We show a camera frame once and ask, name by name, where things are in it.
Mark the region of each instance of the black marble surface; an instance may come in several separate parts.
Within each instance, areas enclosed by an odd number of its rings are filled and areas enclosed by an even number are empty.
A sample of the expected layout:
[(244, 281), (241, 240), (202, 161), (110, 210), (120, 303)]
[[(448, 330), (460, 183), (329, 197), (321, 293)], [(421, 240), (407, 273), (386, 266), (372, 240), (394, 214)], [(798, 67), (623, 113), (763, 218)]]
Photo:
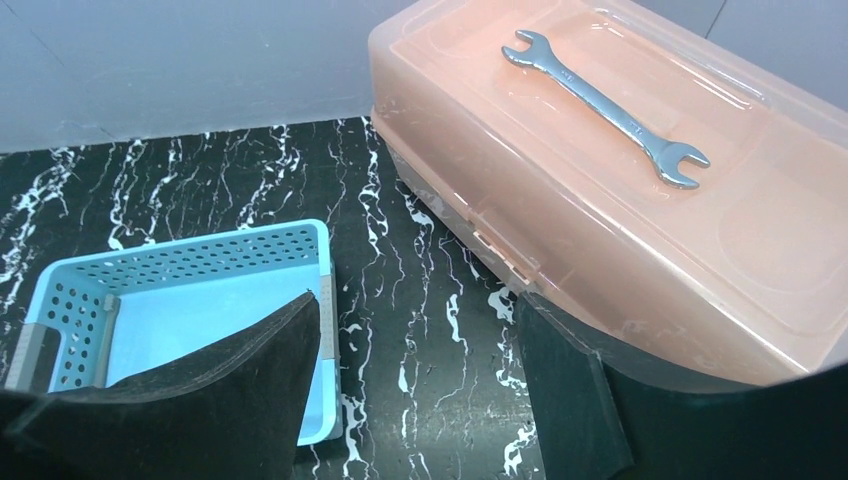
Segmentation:
[(544, 478), (514, 297), (367, 118), (0, 157), (0, 380), (51, 262), (300, 218), (331, 232), (345, 429), (294, 478)]

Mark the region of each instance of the blue plastic basket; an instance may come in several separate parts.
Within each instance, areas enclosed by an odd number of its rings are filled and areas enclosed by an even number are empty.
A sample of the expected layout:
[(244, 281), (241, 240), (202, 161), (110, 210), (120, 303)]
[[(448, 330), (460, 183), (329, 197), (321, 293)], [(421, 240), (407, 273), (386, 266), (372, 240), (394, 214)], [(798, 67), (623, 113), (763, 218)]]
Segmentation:
[(307, 289), (321, 349), (298, 445), (342, 433), (335, 282), (327, 227), (303, 220), (76, 257), (39, 277), (6, 388), (29, 390), (48, 329), (48, 391), (109, 387), (236, 333)]

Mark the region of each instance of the perforated basket wall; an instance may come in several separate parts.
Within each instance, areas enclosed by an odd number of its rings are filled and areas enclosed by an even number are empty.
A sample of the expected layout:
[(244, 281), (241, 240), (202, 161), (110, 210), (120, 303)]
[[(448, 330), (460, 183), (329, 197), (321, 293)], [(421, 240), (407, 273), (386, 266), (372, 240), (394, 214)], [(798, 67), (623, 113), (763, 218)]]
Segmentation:
[(102, 382), (121, 296), (314, 264), (322, 254), (329, 257), (318, 233), (315, 223), (305, 221), (51, 265), (39, 278), (27, 318), (58, 330), (62, 338), (50, 391)]

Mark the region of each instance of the orange plastic box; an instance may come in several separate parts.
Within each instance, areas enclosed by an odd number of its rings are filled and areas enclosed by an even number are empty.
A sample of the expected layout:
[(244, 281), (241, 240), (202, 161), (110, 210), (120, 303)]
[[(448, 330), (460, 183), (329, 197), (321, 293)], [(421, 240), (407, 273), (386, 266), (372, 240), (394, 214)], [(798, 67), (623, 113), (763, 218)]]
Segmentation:
[[(559, 59), (700, 187), (502, 46)], [(848, 115), (627, 0), (423, 0), (369, 41), (403, 180), (507, 285), (709, 374), (767, 384), (848, 359)]]

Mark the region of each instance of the open-end wrench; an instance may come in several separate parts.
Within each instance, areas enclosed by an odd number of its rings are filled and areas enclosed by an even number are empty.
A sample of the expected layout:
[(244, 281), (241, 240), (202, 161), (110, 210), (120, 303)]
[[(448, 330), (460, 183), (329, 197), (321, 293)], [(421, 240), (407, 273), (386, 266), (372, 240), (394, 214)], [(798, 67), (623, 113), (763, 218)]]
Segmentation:
[(697, 148), (686, 143), (668, 141), (650, 131), (618, 104), (563, 65), (544, 35), (529, 30), (516, 30), (515, 36), (529, 43), (530, 48), (523, 52), (509, 47), (501, 48), (507, 60), (514, 65), (533, 68), (547, 74), (613, 124), (642, 148), (651, 159), (657, 176), (666, 184), (686, 190), (698, 188), (698, 182), (682, 175), (678, 170), (678, 165), (683, 160), (689, 160), (702, 168), (710, 166), (710, 161)]

